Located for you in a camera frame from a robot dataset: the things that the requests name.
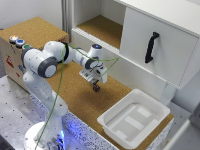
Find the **cardboard box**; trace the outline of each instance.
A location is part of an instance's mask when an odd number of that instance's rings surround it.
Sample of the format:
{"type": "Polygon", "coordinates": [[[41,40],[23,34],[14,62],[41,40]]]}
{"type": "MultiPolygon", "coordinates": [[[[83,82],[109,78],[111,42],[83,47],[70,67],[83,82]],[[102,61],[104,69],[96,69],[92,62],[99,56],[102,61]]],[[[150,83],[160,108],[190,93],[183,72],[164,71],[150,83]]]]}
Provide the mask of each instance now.
{"type": "Polygon", "coordinates": [[[11,35],[17,35],[26,44],[42,50],[49,41],[69,42],[69,35],[40,17],[35,17],[0,31],[0,49],[7,75],[26,89],[23,74],[26,72],[21,61],[22,49],[10,44],[11,35]]]}

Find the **yellow-green wire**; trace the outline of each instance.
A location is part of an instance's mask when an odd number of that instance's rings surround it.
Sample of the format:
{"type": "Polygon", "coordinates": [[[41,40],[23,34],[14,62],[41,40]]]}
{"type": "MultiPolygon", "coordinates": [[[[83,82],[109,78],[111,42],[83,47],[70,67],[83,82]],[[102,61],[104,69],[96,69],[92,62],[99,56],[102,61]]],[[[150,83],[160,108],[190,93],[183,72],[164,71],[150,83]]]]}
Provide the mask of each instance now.
{"type": "Polygon", "coordinates": [[[46,126],[47,126],[47,124],[48,124],[48,122],[49,122],[49,120],[50,120],[50,118],[51,118],[51,116],[52,116],[52,114],[53,114],[54,107],[55,107],[55,105],[56,105],[56,101],[57,101],[57,97],[58,97],[58,94],[59,94],[59,91],[60,91],[60,86],[61,86],[62,77],[63,77],[64,52],[65,52],[65,46],[64,46],[64,48],[63,48],[63,54],[62,54],[62,56],[63,56],[63,59],[62,59],[62,71],[61,71],[60,83],[59,83],[59,86],[58,86],[58,91],[57,91],[57,94],[56,94],[56,98],[55,98],[55,100],[54,100],[54,104],[53,104],[53,108],[52,108],[52,110],[51,110],[51,113],[50,113],[50,115],[49,115],[49,117],[48,117],[48,119],[47,119],[47,122],[45,123],[44,129],[42,130],[42,133],[41,133],[41,135],[40,135],[40,137],[39,137],[39,139],[38,139],[38,142],[37,142],[37,145],[36,145],[36,147],[35,147],[35,150],[36,150],[36,148],[37,148],[37,146],[38,146],[38,144],[39,144],[39,142],[40,142],[40,140],[41,140],[41,138],[42,138],[42,135],[43,135],[43,133],[44,133],[44,130],[46,129],[46,126]]]}
{"type": "MultiPolygon", "coordinates": [[[[81,53],[81,54],[84,55],[85,57],[87,57],[87,58],[89,58],[89,59],[92,59],[92,60],[95,60],[95,61],[102,61],[102,62],[103,62],[103,61],[112,61],[112,60],[115,60],[115,62],[114,62],[112,65],[110,65],[110,67],[108,67],[108,69],[101,75],[101,77],[100,77],[98,80],[100,80],[100,79],[106,74],[106,72],[119,60],[119,58],[106,59],[106,60],[94,59],[94,58],[88,57],[87,55],[83,54],[81,51],[79,51],[78,49],[74,48],[73,46],[71,46],[71,45],[69,45],[69,44],[68,44],[68,46],[70,46],[71,48],[77,50],[79,53],[81,53]]],[[[63,77],[64,52],[65,52],[65,46],[64,46],[64,48],[63,48],[63,53],[62,53],[62,57],[63,57],[63,59],[62,59],[62,71],[61,71],[61,78],[60,78],[60,83],[59,83],[59,86],[58,86],[58,91],[57,91],[57,93],[56,93],[56,98],[55,98],[55,101],[54,101],[54,104],[53,104],[53,108],[52,108],[52,110],[51,110],[51,113],[50,113],[50,115],[49,115],[49,117],[48,117],[48,119],[47,119],[47,122],[45,123],[44,129],[42,130],[42,133],[41,133],[41,135],[40,135],[40,137],[39,137],[39,139],[38,139],[38,142],[37,142],[37,144],[36,144],[35,150],[37,149],[37,146],[38,146],[38,144],[39,144],[39,142],[40,142],[40,140],[41,140],[41,138],[42,138],[42,135],[43,135],[43,133],[44,133],[44,130],[46,129],[46,126],[47,126],[47,124],[48,124],[48,122],[49,122],[49,120],[50,120],[50,118],[51,118],[51,116],[52,116],[52,114],[53,114],[54,107],[55,107],[55,105],[56,105],[56,101],[57,101],[57,97],[58,97],[58,94],[59,94],[59,91],[60,91],[60,86],[61,86],[62,77],[63,77]]]]}

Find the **cabinet handle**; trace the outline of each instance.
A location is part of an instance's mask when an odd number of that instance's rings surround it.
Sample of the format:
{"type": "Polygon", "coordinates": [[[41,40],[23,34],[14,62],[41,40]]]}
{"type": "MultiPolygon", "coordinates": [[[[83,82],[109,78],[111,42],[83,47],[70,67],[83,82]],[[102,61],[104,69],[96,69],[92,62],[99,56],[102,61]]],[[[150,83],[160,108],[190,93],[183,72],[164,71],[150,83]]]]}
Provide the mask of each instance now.
{"type": "Polygon", "coordinates": [[[147,48],[147,53],[146,53],[146,57],[145,57],[145,63],[149,63],[150,61],[153,60],[153,57],[151,56],[152,50],[153,50],[153,45],[154,45],[154,40],[156,38],[158,38],[160,35],[156,32],[153,32],[153,36],[151,37],[150,41],[149,41],[149,45],[147,48]]]}

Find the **open shelf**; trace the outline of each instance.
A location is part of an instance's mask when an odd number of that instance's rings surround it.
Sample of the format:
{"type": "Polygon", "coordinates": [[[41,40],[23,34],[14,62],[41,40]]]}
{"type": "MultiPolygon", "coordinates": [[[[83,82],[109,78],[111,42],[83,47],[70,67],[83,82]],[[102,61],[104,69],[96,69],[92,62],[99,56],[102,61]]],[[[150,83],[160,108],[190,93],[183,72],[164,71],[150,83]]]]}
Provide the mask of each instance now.
{"type": "Polygon", "coordinates": [[[123,29],[122,25],[99,15],[77,27],[120,49],[123,29]]]}

